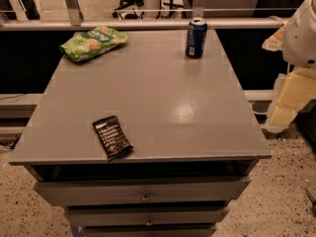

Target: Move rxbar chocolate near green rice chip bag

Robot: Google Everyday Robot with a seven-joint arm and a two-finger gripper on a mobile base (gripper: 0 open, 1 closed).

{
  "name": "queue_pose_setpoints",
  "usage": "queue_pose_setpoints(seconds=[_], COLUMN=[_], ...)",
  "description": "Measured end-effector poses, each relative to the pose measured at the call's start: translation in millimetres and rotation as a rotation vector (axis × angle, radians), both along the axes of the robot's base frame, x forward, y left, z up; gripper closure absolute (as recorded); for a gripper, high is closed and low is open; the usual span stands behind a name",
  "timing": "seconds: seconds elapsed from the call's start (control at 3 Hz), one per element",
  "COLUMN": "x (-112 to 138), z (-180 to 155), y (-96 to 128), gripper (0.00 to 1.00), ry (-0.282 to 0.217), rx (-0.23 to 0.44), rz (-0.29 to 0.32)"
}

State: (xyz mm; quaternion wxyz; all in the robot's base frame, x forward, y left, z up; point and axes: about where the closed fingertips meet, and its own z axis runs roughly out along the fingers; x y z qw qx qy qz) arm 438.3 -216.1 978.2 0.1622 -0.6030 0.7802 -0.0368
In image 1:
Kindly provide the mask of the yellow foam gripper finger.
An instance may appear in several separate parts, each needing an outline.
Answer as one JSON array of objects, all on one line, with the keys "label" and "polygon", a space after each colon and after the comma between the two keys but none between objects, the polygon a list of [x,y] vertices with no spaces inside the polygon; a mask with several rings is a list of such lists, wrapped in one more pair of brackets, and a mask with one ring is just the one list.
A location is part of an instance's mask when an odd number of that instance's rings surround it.
[{"label": "yellow foam gripper finger", "polygon": [[273,35],[267,38],[263,44],[262,48],[269,51],[279,51],[283,49],[283,36],[284,36],[285,26],[279,28]]},{"label": "yellow foam gripper finger", "polygon": [[274,85],[273,100],[268,108],[265,129],[272,133],[284,131],[315,96],[315,68],[295,66],[287,75],[279,74]]}]

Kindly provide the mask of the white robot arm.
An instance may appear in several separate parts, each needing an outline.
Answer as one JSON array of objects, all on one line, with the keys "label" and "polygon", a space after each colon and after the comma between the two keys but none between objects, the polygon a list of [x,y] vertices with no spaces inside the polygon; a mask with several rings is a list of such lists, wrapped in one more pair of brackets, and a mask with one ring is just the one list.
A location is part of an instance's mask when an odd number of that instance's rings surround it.
[{"label": "white robot arm", "polygon": [[316,96],[316,0],[304,0],[262,48],[280,50],[283,60],[294,66],[277,77],[265,122],[267,131],[280,133]]}]

